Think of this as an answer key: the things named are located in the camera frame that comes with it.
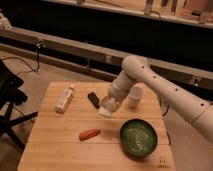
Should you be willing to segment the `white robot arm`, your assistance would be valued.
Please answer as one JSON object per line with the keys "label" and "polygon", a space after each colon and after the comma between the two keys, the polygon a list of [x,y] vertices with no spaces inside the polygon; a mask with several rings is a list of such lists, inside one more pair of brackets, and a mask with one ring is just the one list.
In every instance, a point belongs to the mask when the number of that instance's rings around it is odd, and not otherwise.
{"label": "white robot arm", "polygon": [[130,89],[136,83],[144,83],[201,135],[213,142],[213,105],[184,90],[155,73],[147,60],[138,56],[127,56],[122,62],[122,72],[111,83],[107,95],[100,103],[111,117],[117,111]]}

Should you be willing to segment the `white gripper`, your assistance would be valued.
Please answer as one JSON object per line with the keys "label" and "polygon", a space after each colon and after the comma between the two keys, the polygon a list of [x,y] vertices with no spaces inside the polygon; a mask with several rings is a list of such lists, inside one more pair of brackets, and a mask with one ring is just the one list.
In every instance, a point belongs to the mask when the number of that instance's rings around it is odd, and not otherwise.
{"label": "white gripper", "polygon": [[135,83],[134,79],[122,71],[108,89],[108,94],[114,99],[112,100],[110,96],[106,95],[101,101],[101,106],[112,113],[116,112],[122,104],[121,101],[127,97]]}

